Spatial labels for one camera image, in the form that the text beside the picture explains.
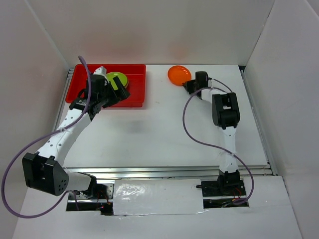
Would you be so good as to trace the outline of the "orange plate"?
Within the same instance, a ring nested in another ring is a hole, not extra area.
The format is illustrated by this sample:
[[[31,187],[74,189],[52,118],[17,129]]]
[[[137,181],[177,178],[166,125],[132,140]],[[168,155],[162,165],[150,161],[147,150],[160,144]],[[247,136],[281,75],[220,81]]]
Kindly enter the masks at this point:
[[[184,66],[174,65],[167,72],[168,79],[176,86],[182,86],[192,79],[191,72]]]

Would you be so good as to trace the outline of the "green plate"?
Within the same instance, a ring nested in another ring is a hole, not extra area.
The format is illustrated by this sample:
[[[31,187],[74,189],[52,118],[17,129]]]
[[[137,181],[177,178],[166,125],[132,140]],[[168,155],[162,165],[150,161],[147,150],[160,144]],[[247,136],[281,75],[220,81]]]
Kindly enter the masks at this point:
[[[128,78],[125,74],[121,72],[109,72],[106,74],[107,80],[111,83],[114,90],[118,90],[118,87],[114,81],[114,77],[118,77],[124,88],[129,84]]]

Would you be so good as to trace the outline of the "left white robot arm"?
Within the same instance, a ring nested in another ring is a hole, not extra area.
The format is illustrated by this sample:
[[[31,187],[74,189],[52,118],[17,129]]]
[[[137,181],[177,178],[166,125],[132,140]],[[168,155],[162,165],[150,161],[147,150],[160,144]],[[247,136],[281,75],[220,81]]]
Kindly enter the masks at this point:
[[[87,173],[68,173],[64,160],[81,132],[102,108],[127,99],[129,91],[118,76],[107,78],[91,74],[57,132],[36,152],[26,153],[22,159],[27,187],[59,196],[65,191],[79,191],[88,199],[98,194],[96,177]]]

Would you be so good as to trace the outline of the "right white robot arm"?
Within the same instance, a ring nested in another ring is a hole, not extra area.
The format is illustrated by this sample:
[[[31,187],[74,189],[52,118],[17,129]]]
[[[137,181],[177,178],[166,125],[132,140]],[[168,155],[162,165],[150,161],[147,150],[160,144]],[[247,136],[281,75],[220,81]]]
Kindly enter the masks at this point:
[[[209,102],[212,106],[212,121],[221,133],[221,146],[215,148],[224,151],[219,165],[217,190],[222,195],[230,194],[240,184],[240,172],[234,153],[235,135],[240,121],[240,112],[236,93],[229,87],[227,92],[213,86],[213,79],[205,71],[197,71],[195,79],[183,83],[191,97]]]

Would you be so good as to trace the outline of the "red plastic bin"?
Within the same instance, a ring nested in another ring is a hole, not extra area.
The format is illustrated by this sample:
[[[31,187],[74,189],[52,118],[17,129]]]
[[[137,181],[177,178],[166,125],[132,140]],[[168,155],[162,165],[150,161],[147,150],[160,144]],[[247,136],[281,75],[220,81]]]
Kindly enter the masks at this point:
[[[128,78],[127,90],[130,96],[113,107],[115,108],[140,108],[143,106],[146,94],[146,65],[145,64],[103,64],[107,72],[121,72]],[[87,74],[81,64],[77,64],[69,84],[65,97],[67,103],[71,103],[81,89],[86,86]]]

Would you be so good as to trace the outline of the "white foil cover plate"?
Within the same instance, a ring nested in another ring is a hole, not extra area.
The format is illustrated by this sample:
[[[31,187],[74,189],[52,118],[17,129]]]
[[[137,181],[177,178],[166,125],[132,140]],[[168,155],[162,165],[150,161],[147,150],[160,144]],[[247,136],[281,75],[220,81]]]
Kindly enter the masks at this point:
[[[117,180],[116,216],[187,215],[204,212],[199,179]]]

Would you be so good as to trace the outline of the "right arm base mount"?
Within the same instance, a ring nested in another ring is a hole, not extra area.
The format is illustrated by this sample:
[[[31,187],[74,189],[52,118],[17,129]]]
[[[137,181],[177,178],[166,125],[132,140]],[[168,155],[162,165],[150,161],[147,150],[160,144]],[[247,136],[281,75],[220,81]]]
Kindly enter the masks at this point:
[[[246,199],[247,194],[242,179],[240,179],[238,185],[230,187],[221,187],[218,179],[201,181],[196,185],[196,188],[202,191],[203,207],[205,209],[249,206],[248,202],[239,205],[234,203],[239,199]]]

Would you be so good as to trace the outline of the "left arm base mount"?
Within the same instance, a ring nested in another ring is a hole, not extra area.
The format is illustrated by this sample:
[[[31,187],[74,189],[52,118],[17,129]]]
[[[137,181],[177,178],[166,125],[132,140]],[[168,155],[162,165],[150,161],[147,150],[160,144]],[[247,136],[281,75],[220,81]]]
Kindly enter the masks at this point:
[[[92,193],[84,191],[70,192],[67,200],[67,212],[97,212],[104,216],[113,216],[114,184],[97,184]]]

